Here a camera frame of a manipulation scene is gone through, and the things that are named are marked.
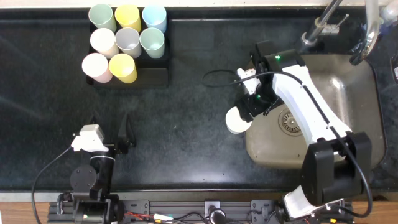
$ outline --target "faucet spout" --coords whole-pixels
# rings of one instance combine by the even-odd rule
[[[378,2],[378,0],[365,0],[367,22],[366,36],[349,60],[352,65],[361,63],[370,54],[374,44],[376,44],[380,26]]]

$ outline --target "sink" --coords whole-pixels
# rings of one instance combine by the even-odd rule
[[[354,133],[364,131],[372,142],[372,167],[384,157],[376,82],[371,66],[349,63],[350,55],[302,55],[311,79],[331,110]],[[256,116],[246,131],[246,149],[254,162],[277,168],[301,168],[307,145],[286,105]]]

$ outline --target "drain strainer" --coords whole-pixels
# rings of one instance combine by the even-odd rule
[[[292,112],[290,112],[288,108],[280,112],[279,127],[285,134],[288,134],[290,136],[302,135],[299,125],[294,119]]]

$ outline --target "white cup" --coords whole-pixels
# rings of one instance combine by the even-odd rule
[[[97,28],[107,28],[112,32],[116,31],[116,22],[114,20],[111,6],[107,4],[98,4],[88,11],[88,18]]]
[[[139,43],[139,34],[133,28],[120,29],[116,35],[116,45],[123,53],[138,58],[141,55],[141,44]]]
[[[111,59],[119,53],[119,48],[115,43],[115,39],[114,33],[110,29],[100,28],[92,33],[90,44],[98,53]]]
[[[147,6],[142,11],[142,18],[147,24],[147,27],[158,28],[160,31],[162,31],[162,33],[166,32],[166,17],[166,9],[163,6]]]
[[[156,28],[148,28],[142,31],[139,38],[144,50],[151,58],[161,58],[164,54],[164,35]]]
[[[83,72],[100,83],[107,83],[112,79],[108,68],[108,60],[104,55],[92,53],[87,55],[81,63]]]

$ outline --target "countertop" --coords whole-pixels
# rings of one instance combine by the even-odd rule
[[[359,41],[364,9],[340,9],[334,20],[347,12],[351,16],[338,36],[325,37],[321,47],[303,53],[350,54]],[[217,68],[245,67],[253,45],[263,40],[274,41],[279,50],[299,50],[301,35],[321,9],[168,9],[170,85],[143,90],[98,90],[86,84],[81,70],[90,38],[86,13],[3,11],[0,17],[0,190],[29,190],[39,170],[92,116],[111,139],[126,113],[137,147],[116,157],[113,191],[298,186],[298,169],[255,164],[244,134],[227,130],[224,116],[240,88],[206,88],[201,77]],[[374,190],[398,188],[398,86],[389,62],[397,39],[394,29],[368,57],[376,72],[387,146],[384,160],[372,170]],[[84,152],[67,153],[37,188],[70,189],[72,170],[88,159]]]

